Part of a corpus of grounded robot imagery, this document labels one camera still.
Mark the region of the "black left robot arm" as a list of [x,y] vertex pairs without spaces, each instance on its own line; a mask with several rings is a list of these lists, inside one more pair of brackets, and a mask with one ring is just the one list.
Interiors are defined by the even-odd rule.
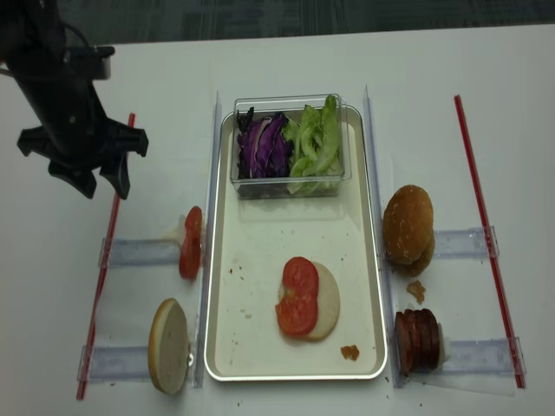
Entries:
[[147,134],[109,119],[96,93],[95,81],[110,76],[114,48],[70,47],[68,31],[82,36],[61,19],[55,1],[1,3],[1,72],[16,81],[41,122],[22,130],[17,146],[24,156],[48,159],[49,174],[86,198],[95,194],[98,170],[125,199],[127,156],[146,156]]

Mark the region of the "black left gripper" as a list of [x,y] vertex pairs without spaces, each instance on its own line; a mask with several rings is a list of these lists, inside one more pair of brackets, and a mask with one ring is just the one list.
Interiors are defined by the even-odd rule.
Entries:
[[148,138],[143,129],[107,117],[94,86],[106,79],[105,75],[17,74],[17,85],[42,123],[23,129],[17,147],[25,156],[37,153],[52,160],[49,174],[88,199],[96,189],[91,170],[101,166],[100,175],[119,198],[127,199],[127,153],[146,156]]

